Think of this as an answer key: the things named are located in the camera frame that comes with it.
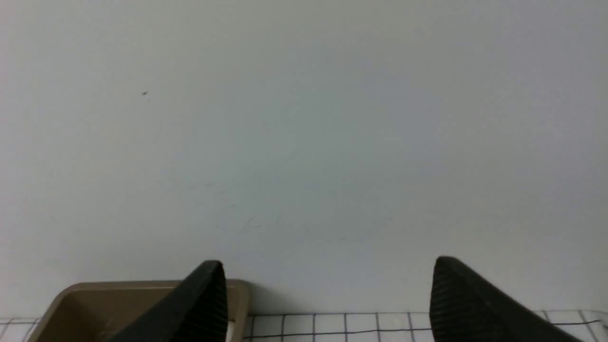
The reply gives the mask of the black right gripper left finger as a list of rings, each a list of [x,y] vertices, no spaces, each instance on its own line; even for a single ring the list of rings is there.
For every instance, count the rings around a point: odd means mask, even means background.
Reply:
[[[167,296],[111,342],[224,342],[228,294],[219,260],[202,262]]]

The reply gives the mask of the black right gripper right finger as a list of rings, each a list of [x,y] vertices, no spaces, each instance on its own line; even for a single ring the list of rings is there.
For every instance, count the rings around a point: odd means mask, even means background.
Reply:
[[[575,342],[452,256],[435,260],[429,319],[437,342]]]

